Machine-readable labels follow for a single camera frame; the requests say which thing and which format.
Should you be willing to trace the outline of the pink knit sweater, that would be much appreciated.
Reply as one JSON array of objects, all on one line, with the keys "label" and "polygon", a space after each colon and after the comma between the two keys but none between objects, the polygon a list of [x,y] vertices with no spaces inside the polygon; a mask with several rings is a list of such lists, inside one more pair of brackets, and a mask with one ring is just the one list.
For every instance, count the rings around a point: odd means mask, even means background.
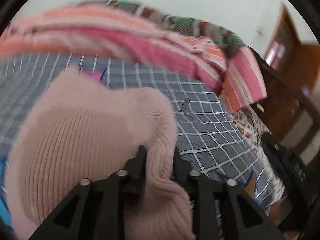
[{"label": "pink knit sweater", "polygon": [[146,156],[142,200],[125,214],[127,239],[194,239],[189,197],[170,177],[177,126],[154,88],[108,89],[75,66],[28,113],[9,156],[7,204],[18,239],[28,239],[73,187],[107,178]]}]

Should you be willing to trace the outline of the grey checked blanket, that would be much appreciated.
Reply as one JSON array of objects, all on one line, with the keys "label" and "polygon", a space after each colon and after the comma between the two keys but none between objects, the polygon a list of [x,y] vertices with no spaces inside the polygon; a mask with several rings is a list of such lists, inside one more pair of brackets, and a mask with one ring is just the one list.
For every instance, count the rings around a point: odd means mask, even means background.
[{"label": "grey checked blanket", "polygon": [[29,53],[1,61],[1,219],[14,233],[5,186],[9,156],[28,113],[49,85],[75,66],[108,89],[154,88],[170,101],[177,126],[174,151],[212,180],[254,179],[253,199],[268,211],[284,185],[259,157],[216,94],[200,81],[152,65],[96,57]]}]

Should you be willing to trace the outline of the floral bed sheet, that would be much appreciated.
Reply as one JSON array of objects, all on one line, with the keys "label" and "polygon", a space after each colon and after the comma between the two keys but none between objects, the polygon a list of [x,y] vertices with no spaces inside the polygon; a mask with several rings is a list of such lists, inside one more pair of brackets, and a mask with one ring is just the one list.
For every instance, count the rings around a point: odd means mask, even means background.
[{"label": "floral bed sheet", "polygon": [[249,146],[259,156],[263,157],[264,150],[261,142],[261,136],[264,133],[270,133],[267,126],[260,120],[251,106],[246,106],[230,113],[231,121],[235,124],[239,132],[247,140]]}]

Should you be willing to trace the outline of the wooden door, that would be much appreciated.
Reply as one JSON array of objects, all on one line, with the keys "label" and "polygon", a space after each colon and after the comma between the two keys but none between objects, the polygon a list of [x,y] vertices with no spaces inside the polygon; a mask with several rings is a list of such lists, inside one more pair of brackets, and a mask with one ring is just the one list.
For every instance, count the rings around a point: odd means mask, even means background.
[{"label": "wooden door", "polygon": [[300,40],[286,5],[281,6],[264,59],[304,96],[312,96],[319,78],[319,43]]}]

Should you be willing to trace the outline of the pink orange striped quilt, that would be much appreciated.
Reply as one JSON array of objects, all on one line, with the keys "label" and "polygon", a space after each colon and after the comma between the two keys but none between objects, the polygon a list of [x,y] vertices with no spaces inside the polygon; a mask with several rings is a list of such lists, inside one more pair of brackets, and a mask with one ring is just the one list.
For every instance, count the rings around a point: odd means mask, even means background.
[{"label": "pink orange striped quilt", "polygon": [[1,58],[29,52],[86,54],[156,65],[200,80],[230,112],[267,96],[248,46],[229,59],[208,37],[184,36],[104,5],[61,7],[10,24],[1,35]]}]

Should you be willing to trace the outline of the floral patchwork quilt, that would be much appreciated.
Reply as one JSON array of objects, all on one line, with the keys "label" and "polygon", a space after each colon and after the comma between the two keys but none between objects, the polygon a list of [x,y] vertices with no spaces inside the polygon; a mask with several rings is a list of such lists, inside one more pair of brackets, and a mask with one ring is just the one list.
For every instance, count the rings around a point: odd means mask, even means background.
[{"label": "floral patchwork quilt", "polygon": [[86,0],[77,6],[98,4],[112,9],[121,9],[133,15],[147,19],[158,27],[177,32],[184,36],[208,37],[213,40],[225,53],[227,58],[245,45],[236,33],[210,22],[196,18],[180,17],[149,7],[142,2],[131,0]]}]

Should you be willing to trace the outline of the white wall switch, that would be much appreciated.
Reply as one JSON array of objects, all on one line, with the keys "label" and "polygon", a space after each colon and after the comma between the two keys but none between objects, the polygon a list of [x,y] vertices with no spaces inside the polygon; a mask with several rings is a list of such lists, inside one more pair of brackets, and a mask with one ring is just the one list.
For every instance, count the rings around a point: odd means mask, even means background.
[{"label": "white wall switch", "polygon": [[265,36],[265,30],[264,30],[264,28],[259,27],[259,28],[257,29],[257,33],[258,33],[261,37],[264,37],[264,36]]}]

